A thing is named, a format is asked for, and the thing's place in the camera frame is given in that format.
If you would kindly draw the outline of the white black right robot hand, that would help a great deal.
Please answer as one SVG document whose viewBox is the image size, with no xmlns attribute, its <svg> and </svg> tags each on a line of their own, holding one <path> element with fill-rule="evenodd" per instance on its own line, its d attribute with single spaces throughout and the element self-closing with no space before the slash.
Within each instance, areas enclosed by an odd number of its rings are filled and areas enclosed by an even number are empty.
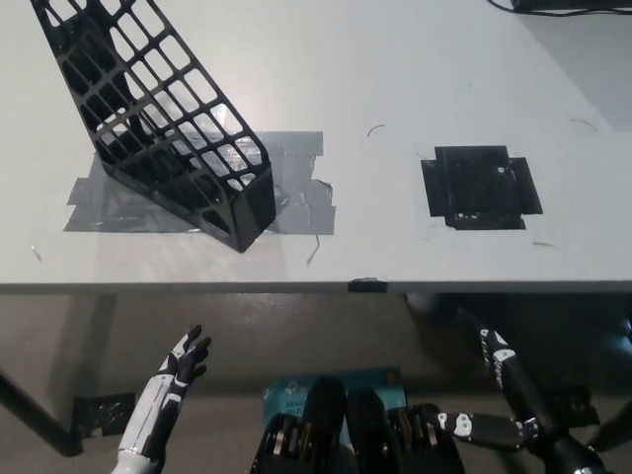
<svg viewBox="0 0 632 474">
<path fill-rule="evenodd" d="M 478 330 L 481 353 L 513 415 L 439 412 L 431 416 L 438 430 L 461 441 L 497 450 L 518 451 L 537 441 L 552 440 L 568 430 L 528 373 L 516 351 L 496 331 Z"/>
</svg>

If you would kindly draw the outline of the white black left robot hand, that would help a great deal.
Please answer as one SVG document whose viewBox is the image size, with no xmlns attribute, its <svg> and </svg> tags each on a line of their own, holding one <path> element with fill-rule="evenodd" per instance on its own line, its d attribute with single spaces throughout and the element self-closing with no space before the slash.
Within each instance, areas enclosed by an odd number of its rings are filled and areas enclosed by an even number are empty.
<svg viewBox="0 0 632 474">
<path fill-rule="evenodd" d="M 206 372 L 210 337 L 191 327 L 146 383 L 118 449 L 151 462 L 166 454 L 168 439 L 193 382 Z"/>
</svg>

